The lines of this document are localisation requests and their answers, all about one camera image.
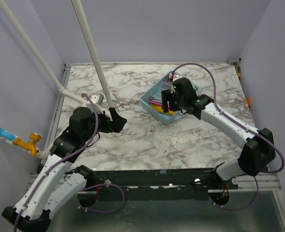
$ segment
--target wall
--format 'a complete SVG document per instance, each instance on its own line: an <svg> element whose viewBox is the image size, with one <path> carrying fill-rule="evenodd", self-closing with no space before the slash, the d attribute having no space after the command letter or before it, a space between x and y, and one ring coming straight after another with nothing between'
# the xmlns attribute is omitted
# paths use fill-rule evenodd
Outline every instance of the wall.
<svg viewBox="0 0 285 232"><path fill-rule="evenodd" d="M241 84L259 128L285 156L285 1L273 0L242 52ZM279 167L277 160L274 166ZM285 195L285 169L279 174Z"/></svg>
<svg viewBox="0 0 285 232"><path fill-rule="evenodd" d="M28 0L8 1L35 45L61 79L64 66L32 4ZM21 38L0 12L0 125L27 140L32 131L45 138L57 97L57 89L35 61ZM45 140L38 144L43 148ZM0 232L12 226L1 217L25 193L28 177L38 160L27 152L0 140Z"/></svg>
<svg viewBox="0 0 285 232"><path fill-rule="evenodd" d="M31 0L65 63L91 62L69 1ZM101 61L238 58L270 0L82 0Z"/></svg>

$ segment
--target marble surface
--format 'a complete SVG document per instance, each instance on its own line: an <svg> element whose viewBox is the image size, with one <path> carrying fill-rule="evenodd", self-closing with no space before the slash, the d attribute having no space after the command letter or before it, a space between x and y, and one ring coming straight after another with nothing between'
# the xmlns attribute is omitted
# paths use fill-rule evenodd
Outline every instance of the marble surface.
<svg viewBox="0 0 285 232"><path fill-rule="evenodd" d="M94 170L206 168L238 157L241 149L212 125L194 116L182 115L166 126L142 108L140 96L176 66L104 65L117 112L128 123L120 134L101 133L101 139L85 150L72 168L82 164ZM206 67L216 80L218 104L245 123L254 125L235 68L224 63L206 64ZM203 69L185 66L178 72L200 86L202 93L213 96L211 79ZM67 89L77 95L103 93L93 66L72 66ZM58 132L78 106L76 101L65 97ZM103 108L108 111L105 100Z"/></svg>

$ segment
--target plastic basket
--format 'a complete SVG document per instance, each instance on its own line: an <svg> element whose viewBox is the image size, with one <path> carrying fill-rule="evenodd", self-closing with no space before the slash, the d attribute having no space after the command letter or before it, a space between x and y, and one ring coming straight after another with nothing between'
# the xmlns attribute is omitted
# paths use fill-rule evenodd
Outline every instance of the plastic basket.
<svg viewBox="0 0 285 232"><path fill-rule="evenodd" d="M163 122L165 125L168 125L170 122L172 122L178 115L180 115L180 111L177 111L174 115L166 115L158 113L155 109L151 107L151 104L149 103L149 100L152 98L156 98L156 95L161 94L161 91L163 89L160 89L161 84L165 82L166 76L169 75L172 71L168 72L162 79L160 79L155 85L153 85L152 88L150 88L147 92L145 92L141 97L140 101L142 104L142 107L146 109L150 114L152 114L154 117L158 118L161 122Z"/></svg>

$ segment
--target purple cable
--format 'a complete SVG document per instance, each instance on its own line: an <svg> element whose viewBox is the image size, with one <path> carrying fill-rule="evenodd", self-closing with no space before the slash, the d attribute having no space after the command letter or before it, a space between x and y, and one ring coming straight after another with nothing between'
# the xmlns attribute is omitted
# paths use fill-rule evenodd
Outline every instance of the purple cable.
<svg viewBox="0 0 285 232"><path fill-rule="evenodd" d="M223 110L220 109L217 101L216 101L216 86L215 86L215 79L212 75L212 73L209 71L209 69L207 69L205 66L201 65L201 64L198 64L198 63L185 63L185 64L182 64L182 65L179 65L178 67L176 67L173 71L172 71L172 74L175 73L175 71L177 69L179 69L180 67L182 66L185 66L185 65L196 65L196 66L199 66L201 68L203 68L204 70L207 71L207 73L210 75L211 79L212 79L212 82L213 82L213 98L214 98L214 105L215 105L215 108L221 112L222 111L222 115L225 116L228 120L230 120L231 122L233 122L234 124L236 124L237 126L241 127L242 129L244 130L247 130L247 127L245 127L243 124L237 122L235 119L231 118L229 115L227 115L225 112L223 112ZM260 139L264 140L269 146L271 146L280 156L280 159L281 159L281 167L278 169L278 170L275 170L275 171L266 171L264 173L269 173L269 174L275 174L275 173L279 173L280 171L282 171L284 169L284 166L285 166L285 160L284 160L284 157L282 155L282 153L280 152L280 150L274 145L272 144L268 139L266 139L265 137L263 137L262 135L260 135L259 133L257 133L257 131L253 131L253 130L248 130L248 132L250 132L251 134L254 134L256 135L257 137L259 137Z"/></svg>
<svg viewBox="0 0 285 232"><path fill-rule="evenodd" d="M95 112L95 105L94 103L91 101L91 99L89 98L89 96L85 93L82 93L82 96L85 97L91 104L93 110L94 110L94 114L95 114L95 129L94 129L94 133L92 135L92 137L85 143L85 145L83 147L81 147L80 149L78 149L77 151L75 151L74 153L66 156L65 158L59 160L58 162L56 162L55 164L53 164L46 172L45 175L43 175L40 180L38 181L38 183L36 184L36 186L34 187L34 189L32 190L32 192L30 193L29 197L26 199L25 203L23 204L23 207L26 208L28 203L30 202L30 200L32 199L32 197L34 196L34 194L36 193L37 189L39 188L39 186L41 185L41 183L43 182L44 178L60 163L66 161L67 159L70 159L72 156L75 156L76 154L82 152L94 139L94 137L97 134L97 130L98 130L98 124L99 124L99 119L98 119L98 115L97 112ZM18 221L23 213L24 209L21 209L20 212L18 213L16 219L15 219L15 224L13 227L13 231L16 232L17 230L17 225L18 225Z"/></svg>
<svg viewBox="0 0 285 232"><path fill-rule="evenodd" d="M250 207L252 204L254 204L254 203L257 201L257 199L258 199L258 193L259 193L259 188L258 188L257 179L256 179L255 176L253 176L253 178L254 178L255 183L256 183L256 194L255 194L254 199L253 199L250 203L248 203L247 205L242 206L242 207L239 207L239 208L229 208L229 207L225 207L225 206L216 204L216 203L211 199L211 197L209 197L210 201L213 203L213 205L215 205L215 206L217 206L217 207L219 207L219 208L221 208L221 209L231 210L231 211L243 210L243 209L246 209L246 208Z"/></svg>
<svg viewBox="0 0 285 232"><path fill-rule="evenodd" d="M83 189L83 190L81 190L81 191L86 191L86 190L94 189L94 188L101 187L101 186L113 186L113 187L116 187L117 189L119 189L119 190L121 191L121 193L122 193L122 204L121 204L118 208L116 208L116 209L114 209L114 210L102 211L102 210L84 208L84 207L80 204L80 202L79 202L79 200L78 200L79 207L82 208L82 209L85 209L85 210L88 210L88 211L92 211L92 212L95 212L95 213L100 213L100 214L112 214L112 213L115 213L115 212L119 211L120 209L122 209L122 208L124 207L124 205L125 205L125 194L124 194L124 191L121 189L120 186L117 186L117 185L115 185L115 184L99 184L99 185L94 185L94 186L85 188L85 189Z"/></svg>

